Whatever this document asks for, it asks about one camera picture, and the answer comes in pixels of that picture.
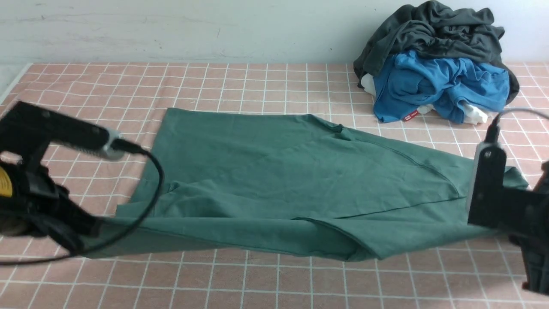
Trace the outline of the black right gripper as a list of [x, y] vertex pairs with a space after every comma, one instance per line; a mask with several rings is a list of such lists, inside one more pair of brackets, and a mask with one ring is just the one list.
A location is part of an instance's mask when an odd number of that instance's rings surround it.
[[548, 240], [548, 194], [504, 188], [496, 229], [529, 239]]

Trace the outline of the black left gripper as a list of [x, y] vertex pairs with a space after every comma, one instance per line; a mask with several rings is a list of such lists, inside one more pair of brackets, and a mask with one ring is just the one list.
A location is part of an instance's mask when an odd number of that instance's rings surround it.
[[65, 186], [57, 184], [42, 164], [48, 145], [8, 146], [1, 153], [19, 160], [1, 161], [0, 211], [2, 236], [49, 237], [69, 254], [85, 251], [83, 237], [96, 237], [101, 219], [91, 215], [71, 198]]

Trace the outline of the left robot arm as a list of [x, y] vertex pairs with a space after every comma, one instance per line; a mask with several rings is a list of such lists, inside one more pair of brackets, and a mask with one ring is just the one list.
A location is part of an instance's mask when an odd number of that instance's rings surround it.
[[71, 254], [84, 250], [82, 237], [98, 237], [103, 220], [85, 211], [42, 164], [48, 143], [10, 148], [20, 156], [1, 162], [1, 235], [49, 237]]

